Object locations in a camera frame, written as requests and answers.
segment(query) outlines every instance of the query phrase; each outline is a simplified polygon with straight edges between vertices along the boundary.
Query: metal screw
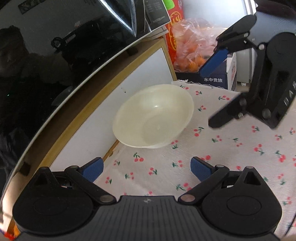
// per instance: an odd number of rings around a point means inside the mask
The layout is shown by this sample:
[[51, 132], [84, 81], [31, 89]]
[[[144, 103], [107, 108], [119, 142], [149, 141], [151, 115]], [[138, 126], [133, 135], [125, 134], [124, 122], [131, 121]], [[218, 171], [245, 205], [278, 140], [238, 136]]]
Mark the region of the metal screw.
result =
[[184, 202], [193, 202], [195, 200], [195, 196], [191, 194], [184, 194], [181, 196], [181, 200]]
[[242, 118], [243, 116], [244, 116], [244, 114], [241, 112], [238, 114], [239, 119]]
[[245, 98], [242, 98], [239, 100], [239, 105], [240, 106], [246, 106], [247, 105], [247, 100]]
[[265, 49], [264, 44], [260, 44], [260, 45], [259, 45], [259, 50], [263, 50], [263, 49]]
[[113, 199], [114, 199], [114, 197], [111, 196], [111, 195], [103, 195], [103, 196], [100, 196], [100, 201], [101, 202], [105, 202], [105, 203], [112, 202]]
[[262, 116], [264, 119], [269, 119], [271, 117], [271, 112], [269, 109], [264, 109], [262, 111]]

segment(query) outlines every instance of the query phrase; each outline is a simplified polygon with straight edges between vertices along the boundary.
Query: white tablecloth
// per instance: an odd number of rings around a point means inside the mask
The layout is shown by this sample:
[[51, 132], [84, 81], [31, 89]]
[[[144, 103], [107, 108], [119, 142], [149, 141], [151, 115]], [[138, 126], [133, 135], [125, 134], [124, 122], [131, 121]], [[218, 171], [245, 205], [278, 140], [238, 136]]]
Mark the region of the white tablecloth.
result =
[[[194, 101], [195, 111], [187, 128], [160, 149], [118, 145], [94, 183], [117, 199], [121, 195], [178, 198], [200, 182], [190, 171], [193, 156], [230, 170], [254, 166], [282, 205], [282, 219], [275, 232], [282, 237], [296, 212], [295, 105], [276, 130], [251, 116], [213, 130], [208, 127], [209, 116], [238, 93], [183, 81], [173, 84], [186, 89]], [[290, 234], [296, 233], [294, 226]]]

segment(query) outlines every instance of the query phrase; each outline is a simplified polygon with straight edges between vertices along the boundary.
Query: orange fruit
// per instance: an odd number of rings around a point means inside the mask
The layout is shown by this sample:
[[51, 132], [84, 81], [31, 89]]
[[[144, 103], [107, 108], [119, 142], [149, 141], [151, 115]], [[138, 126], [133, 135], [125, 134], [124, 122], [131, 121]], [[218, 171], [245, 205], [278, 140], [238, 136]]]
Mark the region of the orange fruit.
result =
[[189, 60], [188, 59], [179, 59], [178, 65], [179, 65], [179, 69], [181, 72], [186, 72], [188, 65], [189, 65]]
[[206, 60], [201, 56], [198, 56], [196, 58], [196, 63], [198, 64], [199, 67], [203, 66], [205, 62], [206, 62]]
[[197, 49], [198, 45], [191, 45], [189, 48], [188, 48], [188, 53], [194, 53]]
[[190, 72], [197, 72], [198, 71], [198, 65], [195, 62], [190, 61], [188, 69], [189, 69]]

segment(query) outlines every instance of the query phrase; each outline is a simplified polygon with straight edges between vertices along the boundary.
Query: green object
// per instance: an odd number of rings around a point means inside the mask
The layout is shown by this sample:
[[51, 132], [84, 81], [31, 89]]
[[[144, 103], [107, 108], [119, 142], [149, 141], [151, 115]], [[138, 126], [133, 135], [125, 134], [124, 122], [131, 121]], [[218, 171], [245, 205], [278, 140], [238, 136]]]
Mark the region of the green object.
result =
[[175, 4], [174, 4], [173, 0], [163, 0], [163, 3], [165, 4], [165, 8], [167, 10], [171, 10], [172, 8], [175, 7]]

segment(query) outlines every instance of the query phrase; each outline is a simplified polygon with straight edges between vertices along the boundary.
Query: plastic bowl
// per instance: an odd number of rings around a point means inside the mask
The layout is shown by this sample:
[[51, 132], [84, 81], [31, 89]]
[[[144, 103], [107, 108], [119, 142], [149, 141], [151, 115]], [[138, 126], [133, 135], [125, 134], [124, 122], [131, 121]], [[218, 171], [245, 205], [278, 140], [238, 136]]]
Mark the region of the plastic bowl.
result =
[[188, 125], [194, 111], [191, 95], [176, 85], [155, 85], [129, 98], [118, 110], [113, 133], [123, 144], [160, 148]]

